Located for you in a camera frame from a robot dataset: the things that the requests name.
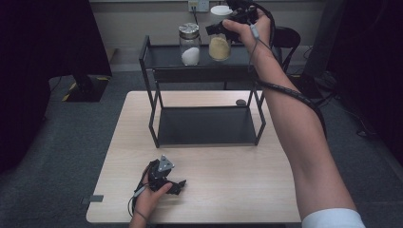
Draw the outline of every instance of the hand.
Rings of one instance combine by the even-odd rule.
[[[145,174],[144,179],[143,179],[143,184],[148,183],[148,173]],[[166,192],[169,191],[169,189],[172,187],[172,183],[166,183],[163,187],[161,187],[157,192],[153,192],[147,185],[144,191],[137,197],[136,201],[136,206],[135,209],[139,213],[141,213],[146,219],[149,219],[150,215],[154,211],[155,207],[158,204],[158,201],[160,200],[160,197],[163,196]],[[139,217],[139,215],[136,215],[136,212],[133,212],[133,219],[131,220],[131,226],[130,227],[137,227],[135,224],[137,221],[135,221],[135,217],[138,219],[142,219],[142,223],[145,222],[144,218]]]
[[[270,40],[270,19],[260,9],[258,9],[258,18],[255,27],[258,30],[260,40],[268,46]],[[234,31],[240,35],[240,40],[248,49],[249,54],[253,54],[253,56],[251,56],[252,60],[257,59],[262,53],[268,53],[273,56],[271,51],[261,42],[258,41],[258,44],[256,45],[257,40],[253,36],[249,25],[240,24],[228,19],[223,20],[222,24],[226,29]]]

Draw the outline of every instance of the wall outlet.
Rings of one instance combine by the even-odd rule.
[[[196,8],[198,12],[208,12],[210,11],[209,0],[188,0],[188,10],[193,11],[192,7]]]

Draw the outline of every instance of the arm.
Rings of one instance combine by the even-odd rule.
[[[262,81],[297,89],[287,78],[273,53],[264,44],[269,42],[270,20],[259,11],[256,40],[248,25],[225,20],[223,25],[240,35],[251,55]],[[299,215],[328,208],[348,208],[355,205],[341,179],[330,153],[321,123],[316,113],[300,101],[282,93],[263,89],[279,141],[290,162],[297,194]]]

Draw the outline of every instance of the black chair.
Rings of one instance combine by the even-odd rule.
[[[276,27],[275,40],[273,41],[273,51],[275,52],[275,56],[278,58],[278,63],[281,65],[284,72],[287,72],[291,58],[298,48],[300,41],[301,37],[299,36],[298,32],[292,28]],[[288,52],[287,57],[282,60],[282,52],[286,48],[290,49],[290,52]]]

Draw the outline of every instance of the glass jar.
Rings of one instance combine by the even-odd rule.
[[[199,26],[194,23],[179,26],[179,44],[182,62],[186,66],[197,65],[200,58]]]
[[[228,6],[215,6],[210,10],[210,20],[213,25],[217,25],[222,20],[228,18],[232,10]],[[210,43],[208,53],[213,60],[224,61],[231,55],[231,41],[227,40],[225,35],[212,34],[210,35]]]
[[[228,59],[231,55],[231,41],[227,40],[222,33],[210,35],[208,54],[216,61],[224,61]]]

